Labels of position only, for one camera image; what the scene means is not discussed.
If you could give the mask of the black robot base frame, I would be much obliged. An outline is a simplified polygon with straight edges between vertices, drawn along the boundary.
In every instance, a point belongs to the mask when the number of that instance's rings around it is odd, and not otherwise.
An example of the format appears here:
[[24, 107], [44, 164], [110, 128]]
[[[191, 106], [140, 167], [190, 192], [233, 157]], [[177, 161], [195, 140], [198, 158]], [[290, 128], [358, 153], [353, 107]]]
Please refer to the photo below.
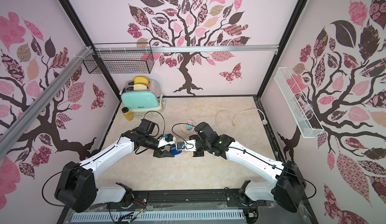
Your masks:
[[[150, 221], [132, 220], [124, 222], [104, 222], [91, 224], [316, 224], [317, 220], [310, 203], [303, 199], [297, 212], [292, 213], [274, 201], [247, 201], [238, 189], [204, 190], [161, 190], [134, 191], [133, 204], [123, 208], [118, 204], [94, 205], [83, 213], [93, 212], [140, 212], [143, 211], [191, 211], [191, 210], [242, 210], [244, 220], [209, 221]], [[70, 218], [76, 212], [64, 208], [59, 224], [71, 224]]]

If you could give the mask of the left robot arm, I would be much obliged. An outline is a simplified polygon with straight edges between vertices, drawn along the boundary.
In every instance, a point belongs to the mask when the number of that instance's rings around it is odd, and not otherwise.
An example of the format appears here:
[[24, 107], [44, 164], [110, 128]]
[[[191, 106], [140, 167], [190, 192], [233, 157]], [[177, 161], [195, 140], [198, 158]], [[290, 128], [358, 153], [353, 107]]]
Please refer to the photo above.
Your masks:
[[116, 142], [96, 155], [79, 163], [67, 163], [60, 173], [55, 199], [77, 213], [84, 212], [93, 205], [108, 203], [129, 208], [134, 200], [131, 188], [122, 183], [98, 187], [96, 181], [116, 162], [140, 147], [153, 150], [156, 158], [173, 158], [174, 155], [165, 147], [176, 143], [175, 136], [152, 136], [156, 125], [143, 119], [138, 127], [122, 133]]

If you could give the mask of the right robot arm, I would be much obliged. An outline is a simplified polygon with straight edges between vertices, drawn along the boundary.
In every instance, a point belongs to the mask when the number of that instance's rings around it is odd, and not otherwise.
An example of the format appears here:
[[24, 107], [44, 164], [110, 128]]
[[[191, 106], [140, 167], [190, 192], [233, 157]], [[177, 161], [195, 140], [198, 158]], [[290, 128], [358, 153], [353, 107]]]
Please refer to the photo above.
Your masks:
[[205, 122], [195, 126], [194, 131], [188, 143], [195, 145], [197, 151], [241, 164], [266, 180], [246, 185], [243, 194], [251, 201], [275, 201], [289, 212], [298, 211], [307, 184], [296, 163], [264, 157], [228, 135], [219, 136]]

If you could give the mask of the mint green usb charger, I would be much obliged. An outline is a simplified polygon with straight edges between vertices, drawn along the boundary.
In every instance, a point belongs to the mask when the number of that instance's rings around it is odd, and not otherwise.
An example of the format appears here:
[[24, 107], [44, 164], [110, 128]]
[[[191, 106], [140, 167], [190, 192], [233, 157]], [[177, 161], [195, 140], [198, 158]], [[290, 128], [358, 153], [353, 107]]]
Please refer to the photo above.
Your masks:
[[191, 123], [186, 124], [186, 130], [190, 131], [194, 128], [194, 126]]

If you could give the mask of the blue electric shaver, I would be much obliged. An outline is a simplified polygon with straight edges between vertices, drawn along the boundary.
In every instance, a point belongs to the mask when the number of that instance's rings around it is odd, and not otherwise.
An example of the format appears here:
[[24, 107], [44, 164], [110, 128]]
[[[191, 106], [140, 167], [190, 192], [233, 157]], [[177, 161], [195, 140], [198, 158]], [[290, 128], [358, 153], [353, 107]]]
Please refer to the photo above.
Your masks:
[[178, 155], [180, 154], [182, 151], [178, 150], [177, 149], [177, 146], [176, 145], [171, 145], [170, 147], [170, 153], [173, 154], [173, 155]]

